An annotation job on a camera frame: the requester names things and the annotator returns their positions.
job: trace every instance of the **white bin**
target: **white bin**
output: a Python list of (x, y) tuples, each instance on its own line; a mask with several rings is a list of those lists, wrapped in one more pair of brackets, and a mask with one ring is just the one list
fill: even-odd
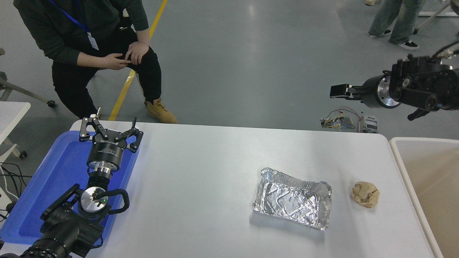
[(459, 140), (389, 143), (435, 257), (459, 257)]

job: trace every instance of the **white table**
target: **white table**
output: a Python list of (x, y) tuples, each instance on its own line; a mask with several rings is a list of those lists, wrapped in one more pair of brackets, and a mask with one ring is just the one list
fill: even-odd
[[(30, 108), (28, 102), (0, 101), (0, 144), (8, 137), (16, 127), (27, 110)], [(4, 162), (11, 154), (16, 145), (0, 156), (0, 162)]]
[[(125, 131), (130, 122), (102, 121)], [(138, 123), (130, 208), (87, 257), (433, 257), (387, 139), (377, 134)], [(79, 130), (80, 122), (72, 129)], [(271, 167), (332, 190), (327, 231), (253, 211)], [(350, 197), (374, 183), (379, 204)], [(25, 245), (5, 244), (2, 253)]]

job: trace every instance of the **yellow floor line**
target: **yellow floor line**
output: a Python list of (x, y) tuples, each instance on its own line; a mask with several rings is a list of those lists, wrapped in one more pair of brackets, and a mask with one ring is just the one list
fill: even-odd
[[(150, 27), (150, 39), (153, 36), (153, 33), (155, 32), (156, 25), (158, 24), (159, 18), (162, 15), (162, 11), (164, 10), (164, 7), (166, 7), (166, 3), (168, 0), (163, 0), (161, 7), (159, 8), (158, 13), (156, 14), (155, 20), (153, 21), (153, 24)], [(135, 76), (135, 71), (131, 70), (129, 72), (129, 75), (126, 79), (126, 82), (124, 83), (123, 89), (121, 90), (121, 93), (118, 96), (118, 99), (115, 103), (115, 106), (113, 107), (112, 113), (110, 114), (110, 117), (108, 118), (109, 121), (115, 121), (119, 109), (121, 108), (121, 105), (123, 104), (124, 98), (126, 97), (126, 94), (128, 93), (129, 87), (131, 86), (132, 80), (134, 79)]]

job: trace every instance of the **yellow boot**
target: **yellow boot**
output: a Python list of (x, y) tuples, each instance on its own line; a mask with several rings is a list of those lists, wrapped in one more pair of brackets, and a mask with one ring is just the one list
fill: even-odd
[(174, 114), (166, 109), (161, 103), (161, 98), (146, 103), (146, 110), (152, 117), (158, 118), (161, 123), (177, 123), (177, 119)]

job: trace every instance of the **black pants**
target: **black pants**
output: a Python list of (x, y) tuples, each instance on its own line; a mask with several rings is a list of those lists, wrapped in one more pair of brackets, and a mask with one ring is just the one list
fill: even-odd
[[(66, 45), (91, 56), (104, 57), (112, 53), (121, 53), (124, 58), (129, 45), (136, 41), (135, 32), (131, 28), (126, 28), (122, 31), (117, 29), (109, 38), (97, 41), (99, 50), (91, 46), (72, 45), (72, 43)], [(142, 57), (141, 64), (129, 64), (128, 67), (138, 73), (145, 101), (153, 102), (161, 96), (161, 68), (153, 49), (150, 48)], [(80, 119), (88, 118), (97, 111), (86, 86), (98, 70), (93, 67), (53, 62), (54, 89), (62, 103)]]

